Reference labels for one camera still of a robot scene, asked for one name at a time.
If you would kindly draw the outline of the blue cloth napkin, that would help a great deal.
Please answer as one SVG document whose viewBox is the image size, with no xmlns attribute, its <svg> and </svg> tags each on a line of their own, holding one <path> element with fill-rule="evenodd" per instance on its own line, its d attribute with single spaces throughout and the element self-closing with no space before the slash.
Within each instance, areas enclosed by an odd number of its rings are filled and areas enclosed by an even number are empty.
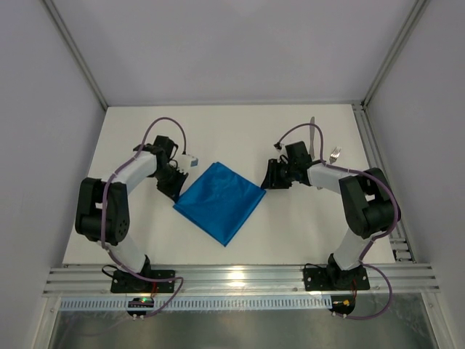
<svg viewBox="0 0 465 349">
<path fill-rule="evenodd" d="M 265 190 L 220 162 L 179 197 L 174 209 L 227 246 L 265 195 Z"/>
</svg>

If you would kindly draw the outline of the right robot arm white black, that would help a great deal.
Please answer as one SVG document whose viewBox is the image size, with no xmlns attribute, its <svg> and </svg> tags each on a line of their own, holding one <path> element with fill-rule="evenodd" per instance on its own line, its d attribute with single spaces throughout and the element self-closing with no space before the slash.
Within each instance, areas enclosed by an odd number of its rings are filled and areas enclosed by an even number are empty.
<svg viewBox="0 0 465 349">
<path fill-rule="evenodd" d="M 303 269 L 307 291 L 368 290 L 363 258 L 374 242 L 390 233 L 400 220 L 400 208 L 379 168 L 356 171 L 335 167 L 308 154 L 303 142 L 285 147 L 285 154 L 269 159 L 261 187 L 289 189 L 298 182 L 341 196 L 348 230 L 326 266 L 307 263 Z"/>
</svg>

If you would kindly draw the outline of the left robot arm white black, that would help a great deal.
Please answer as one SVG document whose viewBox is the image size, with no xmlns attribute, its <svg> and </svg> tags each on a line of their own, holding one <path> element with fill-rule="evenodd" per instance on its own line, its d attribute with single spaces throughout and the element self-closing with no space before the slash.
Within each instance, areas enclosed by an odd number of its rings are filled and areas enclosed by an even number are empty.
<svg viewBox="0 0 465 349">
<path fill-rule="evenodd" d="M 174 291 L 175 272 L 153 270 L 129 236 L 129 194 L 144 179 L 154 178 L 157 190 L 177 202 L 188 176 L 174 158 L 178 148 L 169 137 L 157 136 L 154 143 L 134 148 L 133 157 L 106 181 L 87 177 L 80 184 L 75 230 L 114 262 L 112 293 Z"/>
</svg>

